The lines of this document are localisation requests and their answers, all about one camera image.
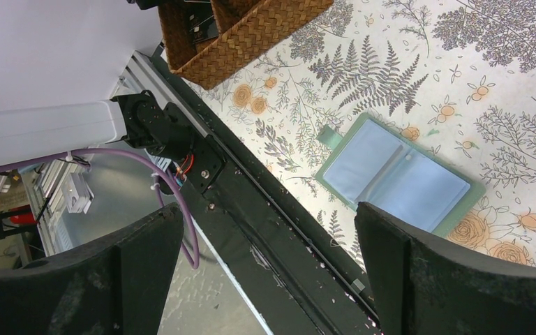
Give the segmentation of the dark credit card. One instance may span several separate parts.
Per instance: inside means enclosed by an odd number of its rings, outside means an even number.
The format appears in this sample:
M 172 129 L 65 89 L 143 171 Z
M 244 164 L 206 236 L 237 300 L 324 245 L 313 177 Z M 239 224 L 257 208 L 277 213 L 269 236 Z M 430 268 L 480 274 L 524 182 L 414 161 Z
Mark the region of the dark credit card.
M 188 32 L 195 44 L 218 37 L 218 26 L 210 1 L 184 1 L 184 5 Z

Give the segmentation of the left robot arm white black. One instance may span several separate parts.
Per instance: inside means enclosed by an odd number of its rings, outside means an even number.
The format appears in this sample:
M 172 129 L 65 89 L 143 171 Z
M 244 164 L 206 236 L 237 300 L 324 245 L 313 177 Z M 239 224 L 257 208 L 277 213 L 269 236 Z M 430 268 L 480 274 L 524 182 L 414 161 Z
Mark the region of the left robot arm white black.
M 0 172 L 76 156 L 81 149 L 124 141 L 134 149 L 181 160 L 195 141 L 174 103 L 161 107 L 149 90 L 110 100 L 0 111 Z

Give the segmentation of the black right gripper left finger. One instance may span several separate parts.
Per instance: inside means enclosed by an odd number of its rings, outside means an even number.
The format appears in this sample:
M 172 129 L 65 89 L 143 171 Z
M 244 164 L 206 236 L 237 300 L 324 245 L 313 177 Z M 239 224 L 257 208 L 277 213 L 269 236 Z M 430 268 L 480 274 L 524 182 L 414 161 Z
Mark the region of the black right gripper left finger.
M 0 334 L 156 334 L 184 234 L 174 204 L 69 251 L 0 270 Z

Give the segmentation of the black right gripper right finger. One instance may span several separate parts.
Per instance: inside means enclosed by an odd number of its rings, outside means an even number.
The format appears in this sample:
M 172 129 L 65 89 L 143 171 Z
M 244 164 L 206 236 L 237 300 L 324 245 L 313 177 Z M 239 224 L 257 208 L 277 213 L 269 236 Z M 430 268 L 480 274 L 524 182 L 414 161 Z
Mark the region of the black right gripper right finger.
M 385 334 L 536 334 L 536 268 L 459 246 L 367 202 L 355 227 Z

